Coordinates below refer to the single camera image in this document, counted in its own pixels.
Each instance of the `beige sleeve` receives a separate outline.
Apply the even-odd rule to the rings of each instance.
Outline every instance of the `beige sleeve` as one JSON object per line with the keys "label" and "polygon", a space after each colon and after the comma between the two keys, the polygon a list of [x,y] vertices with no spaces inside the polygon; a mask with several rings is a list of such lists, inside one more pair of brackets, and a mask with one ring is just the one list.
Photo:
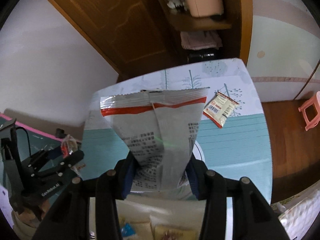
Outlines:
{"label": "beige sleeve", "polygon": [[12,220],[13,220],[13,231],[16,233],[16,235],[21,240],[31,240],[33,235],[36,232],[36,228],[33,228],[31,226],[28,226],[24,223],[22,223],[19,218],[17,217],[17,214],[15,211],[11,212]]}

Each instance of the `wooden floor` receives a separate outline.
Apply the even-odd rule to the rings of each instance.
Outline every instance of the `wooden floor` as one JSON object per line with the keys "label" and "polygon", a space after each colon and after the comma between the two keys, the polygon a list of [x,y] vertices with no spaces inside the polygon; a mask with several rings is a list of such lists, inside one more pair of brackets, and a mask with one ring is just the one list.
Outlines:
{"label": "wooden floor", "polygon": [[[305,100],[262,103],[271,142],[271,202],[295,195],[320,180],[320,124],[308,131],[298,107]],[[316,115],[313,107],[307,116]]]}

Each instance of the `wooden door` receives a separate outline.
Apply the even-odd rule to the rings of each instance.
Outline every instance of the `wooden door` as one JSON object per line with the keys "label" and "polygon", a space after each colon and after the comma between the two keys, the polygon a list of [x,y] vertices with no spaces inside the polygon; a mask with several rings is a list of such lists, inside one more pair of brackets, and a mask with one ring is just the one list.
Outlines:
{"label": "wooden door", "polygon": [[125,77],[181,64],[158,0],[53,1]]}

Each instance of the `cord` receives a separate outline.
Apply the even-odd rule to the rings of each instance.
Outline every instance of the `cord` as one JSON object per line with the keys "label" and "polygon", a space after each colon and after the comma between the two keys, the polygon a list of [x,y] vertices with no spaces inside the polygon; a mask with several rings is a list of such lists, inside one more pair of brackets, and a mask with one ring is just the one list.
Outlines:
{"label": "cord", "polygon": [[309,77],[309,79],[307,80],[307,82],[304,84],[304,86],[303,86],[303,87],[301,88],[301,90],[299,91],[298,95],[296,95],[293,100],[295,100],[295,99],[301,94],[301,92],[304,90],[304,88],[308,85],[309,81],[311,80],[311,78],[312,78],[313,75],[315,74],[316,70],[318,69],[319,64],[320,64],[320,59],[319,59],[319,61],[318,61],[318,64],[316,65],[315,69],[313,70],[311,76]]}
{"label": "cord", "polygon": [[16,130],[18,130],[18,129],[22,129],[22,130],[24,130],[24,131],[26,132],[26,134],[27,134],[28,146],[29,146],[29,156],[31,157],[31,147],[30,147],[30,140],[29,140],[29,134],[28,134],[28,131],[27,131],[25,128],[21,127],[21,126],[19,126],[19,127],[17,127],[17,128],[16,128]]}

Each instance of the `round spot on wall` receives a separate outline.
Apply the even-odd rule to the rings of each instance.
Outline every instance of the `round spot on wall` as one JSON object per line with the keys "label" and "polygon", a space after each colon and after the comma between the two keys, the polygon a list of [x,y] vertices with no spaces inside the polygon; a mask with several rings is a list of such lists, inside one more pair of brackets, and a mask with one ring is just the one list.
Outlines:
{"label": "round spot on wall", "polygon": [[263,58],[265,55],[265,52],[263,50],[259,51],[258,54],[257,54],[257,57],[258,58]]}

